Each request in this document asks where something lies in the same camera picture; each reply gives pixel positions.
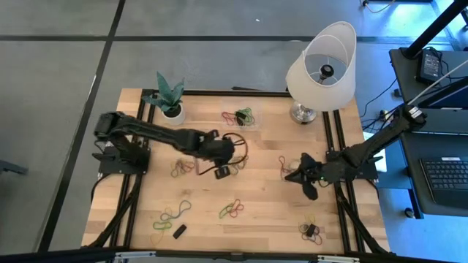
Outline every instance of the concrete floor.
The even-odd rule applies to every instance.
[[[449,3],[437,0],[442,11]],[[118,0],[0,0],[0,35],[107,35],[117,4]],[[385,5],[371,4],[375,9]],[[360,37],[382,37],[378,42],[358,43],[356,97],[363,113],[365,103],[395,79],[388,51],[408,45],[405,37],[418,36],[435,17],[431,4],[415,3],[396,3],[385,12],[371,14],[359,7],[359,1],[134,0],[125,4],[117,35],[310,36],[346,20]],[[455,23],[460,25],[459,18],[449,28],[464,43],[466,36]],[[170,82],[185,77],[187,89],[237,85],[280,91],[285,87],[285,72],[306,44],[114,42],[51,249],[80,245],[98,167],[91,157],[96,150],[92,129],[99,114],[115,110],[122,88],[154,88],[158,70]],[[34,250],[103,47],[104,42],[0,41],[0,159],[29,168],[26,176],[0,176],[0,254]],[[437,48],[451,49],[448,42]],[[364,118],[400,102],[386,94],[368,106]],[[461,249],[468,244],[468,230],[463,227],[468,218],[407,219],[401,214],[410,202],[406,191],[381,190],[380,196],[392,251],[402,256],[468,260]]]

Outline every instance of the lamp base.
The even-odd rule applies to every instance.
[[[317,117],[317,112],[302,106],[299,102],[294,102],[290,109],[290,116],[296,123],[309,124]]]

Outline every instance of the wooden tabletop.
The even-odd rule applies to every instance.
[[[141,89],[123,89],[117,110],[136,116]],[[131,248],[164,249],[174,251],[243,251],[274,253],[343,253],[339,217],[333,187],[317,187],[319,198],[307,199],[301,185],[285,182],[280,178],[279,156],[287,163],[307,152],[317,161],[325,161],[328,149],[322,115],[309,125],[298,125],[289,116],[291,98],[273,97],[219,97],[183,96],[186,120],[183,125],[172,128],[188,128],[209,131],[218,129],[220,134],[237,132],[246,138],[249,160],[237,175],[221,180],[213,172],[197,176],[194,171],[173,178],[171,166],[176,159],[193,161],[172,149],[169,145],[150,142],[151,162],[143,178],[137,206]],[[221,117],[222,111],[249,105],[256,117],[253,128],[241,129],[228,126]],[[146,120],[149,106],[145,108]],[[344,137],[347,145],[363,141],[358,108],[353,99],[340,110]],[[338,147],[333,114],[331,116],[335,146]],[[154,123],[168,126],[159,109]],[[243,146],[236,147],[235,156],[244,154]],[[211,166],[201,163],[200,169]],[[96,239],[109,223],[116,211],[121,189],[122,175],[112,175],[102,181],[94,195],[94,201],[83,236],[83,245]],[[375,189],[364,180],[355,180],[355,195],[359,215],[379,244],[388,249],[385,226],[380,212]],[[172,220],[169,230],[154,230],[153,223],[159,221],[166,207],[174,213],[182,200],[192,203],[192,208],[180,218]],[[236,218],[229,215],[219,218],[219,211],[240,199],[244,210]],[[322,245],[301,238],[298,225],[305,216],[320,227]],[[126,219],[121,226],[118,244],[123,242]],[[174,231],[185,224],[186,231],[176,240]],[[351,221],[348,229],[352,247],[355,235]]]

